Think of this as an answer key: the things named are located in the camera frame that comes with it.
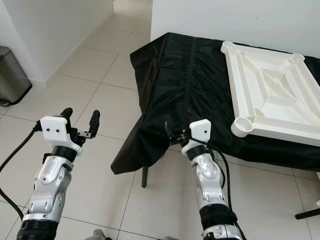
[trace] floor tile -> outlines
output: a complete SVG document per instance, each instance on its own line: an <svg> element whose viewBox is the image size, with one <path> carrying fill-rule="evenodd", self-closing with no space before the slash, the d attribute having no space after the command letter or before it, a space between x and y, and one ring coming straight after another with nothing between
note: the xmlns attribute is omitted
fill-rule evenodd
<svg viewBox="0 0 320 240"><path fill-rule="evenodd" d="M293 168L293 174L297 177L319 181L319 177L315 171L306 171L302 169Z"/></svg>
<svg viewBox="0 0 320 240"><path fill-rule="evenodd" d="M120 231L117 240L155 240L154 238L141 236L134 233Z"/></svg>
<svg viewBox="0 0 320 240"><path fill-rule="evenodd" d="M33 121L6 115L0 119L0 162L17 148L34 126ZM36 132L1 171L1 188L17 205L27 203L34 189L35 175L42 167L44 153L51 151L42 132Z"/></svg>
<svg viewBox="0 0 320 240"><path fill-rule="evenodd" d="M149 42L150 42L149 36L141 33L132 32L127 42L123 46L123 49L121 50L120 55L128 56L131 53L133 53L135 50L143 47Z"/></svg>
<svg viewBox="0 0 320 240"><path fill-rule="evenodd" d="M139 18L134 15L114 13L105 26L111 29L131 32L138 20Z"/></svg>
<svg viewBox="0 0 320 240"><path fill-rule="evenodd" d="M80 49L61 74L100 83L116 57L114 53Z"/></svg>
<svg viewBox="0 0 320 240"><path fill-rule="evenodd" d="M150 2L150 0L115 0L113 8L115 13L130 13L141 16Z"/></svg>
<svg viewBox="0 0 320 240"><path fill-rule="evenodd" d="M18 220L6 240L16 240L20 225L21 222ZM104 235L112 240L117 239L118 230L62 217L55 240L84 240L92 236L95 229L101 229Z"/></svg>
<svg viewBox="0 0 320 240"><path fill-rule="evenodd" d="M6 239L17 218L18 214L12 206L0 201L0 239Z"/></svg>
<svg viewBox="0 0 320 240"><path fill-rule="evenodd" d="M134 177L121 230L162 239L201 239L202 227L195 196L196 185L187 158L176 151L149 169L147 187L142 171Z"/></svg>
<svg viewBox="0 0 320 240"><path fill-rule="evenodd" d="M89 49L118 54L126 43L130 32L102 27L84 45Z"/></svg>
<svg viewBox="0 0 320 240"><path fill-rule="evenodd" d="M1 106L0 105L0 114L5 114L11 106Z"/></svg>
<svg viewBox="0 0 320 240"><path fill-rule="evenodd" d="M71 107L71 123L75 123L98 85L96 82L60 75L48 88L34 86L6 114L37 121L47 115L60 114L65 108Z"/></svg>
<svg viewBox="0 0 320 240"><path fill-rule="evenodd" d="M250 161L245 161L239 158L236 158L234 156L230 156L227 154L224 154L226 160L228 163L233 163L233 164L239 164L243 166L248 166L252 168L257 168L257 169L263 169L267 171L272 171L276 173L281 173L281 174L288 174L288 175L293 175L292 168L290 167L284 167L284 166L276 166L276 165L271 165L271 164L265 164L265 163L260 163L260 162L250 162ZM218 160L222 161L222 157L218 154L217 155Z"/></svg>
<svg viewBox="0 0 320 240"><path fill-rule="evenodd" d="M320 199L320 183L319 181L309 180L297 177L296 182L301 195L302 204L305 211L317 209L316 202ZM309 217L307 219L312 239L320 239L320 215Z"/></svg>
<svg viewBox="0 0 320 240"><path fill-rule="evenodd" d="M129 56L119 55L102 82L105 84L137 90L135 70L131 65Z"/></svg>
<svg viewBox="0 0 320 240"><path fill-rule="evenodd" d="M122 144L99 135L85 142L82 155L73 163L64 217L120 228L134 179L134 172L114 175L110 169Z"/></svg>
<svg viewBox="0 0 320 240"><path fill-rule="evenodd" d="M133 29L134 33L151 35L151 17L142 16Z"/></svg>
<svg viewBox="0 0 320 240"><path fill-rule="evenodd" d="M233 211L247 239L310 240L293 176L229 164Z"/></svg>
<svg viewBox="0 0 320 240"><path fill-rule="evenodd" d="M152 5L153 5L153 3L150 2L149 5L147 6L147 8L144 10L142 16L146 16L149 18L152 17Z"/></svg>
<svg viewBox="0 0 320 240"><path fill-rule="evenodd" d="M138 92L101 84L85 108L76 127L85 130L94 110L100 111L98 134L126 139L141 115Z"/></svg>

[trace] white plastic tray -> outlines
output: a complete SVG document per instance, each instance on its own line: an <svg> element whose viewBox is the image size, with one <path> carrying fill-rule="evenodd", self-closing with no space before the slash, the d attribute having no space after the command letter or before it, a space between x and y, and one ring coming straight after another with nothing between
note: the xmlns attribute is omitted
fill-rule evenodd
<svg viewBox="0 0 320 240"><path fill-rule="evenodd" d="M235 120L231 131L320 147L320 87L301 54L225 41Z"/></svg>

